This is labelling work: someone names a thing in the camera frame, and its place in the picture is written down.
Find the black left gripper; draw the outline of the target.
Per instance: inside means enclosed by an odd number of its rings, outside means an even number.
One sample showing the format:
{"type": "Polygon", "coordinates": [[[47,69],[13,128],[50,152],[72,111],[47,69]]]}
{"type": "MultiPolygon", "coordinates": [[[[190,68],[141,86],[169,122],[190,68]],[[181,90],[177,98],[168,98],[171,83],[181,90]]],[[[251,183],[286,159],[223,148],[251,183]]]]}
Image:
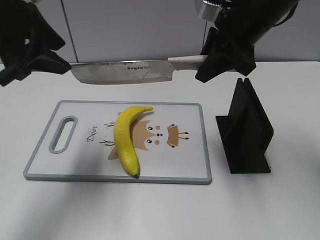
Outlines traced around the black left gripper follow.
{"type": "Polygon", "coordinates": [[[2,87],[14,80],[22,81],[32,72],[59,75],[68,72],[71,65],[53,52],[65,45],[66,42],[47,23],[32,1],[0,2],[0,59],[5,66],[0,71],[2,87]],[[28,53],[26,40],[30,38],[33,47],[44,44],[50,50],[26,57],[28,53]]]}

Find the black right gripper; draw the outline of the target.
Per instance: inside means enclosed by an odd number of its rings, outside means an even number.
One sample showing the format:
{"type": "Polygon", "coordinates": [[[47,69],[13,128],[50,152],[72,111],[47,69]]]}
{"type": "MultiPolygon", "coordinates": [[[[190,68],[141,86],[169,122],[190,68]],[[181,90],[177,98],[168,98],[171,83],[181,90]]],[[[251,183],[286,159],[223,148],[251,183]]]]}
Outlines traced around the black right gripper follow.
{"type": "Polygon", "coordinates": [[[206,83],[228,72],[244,76],[256,68],[253,47],[270,29],[292,18],[298,0],[233,0],[218,14],[203,46],[206,59],[195,78],[206,83]]]}

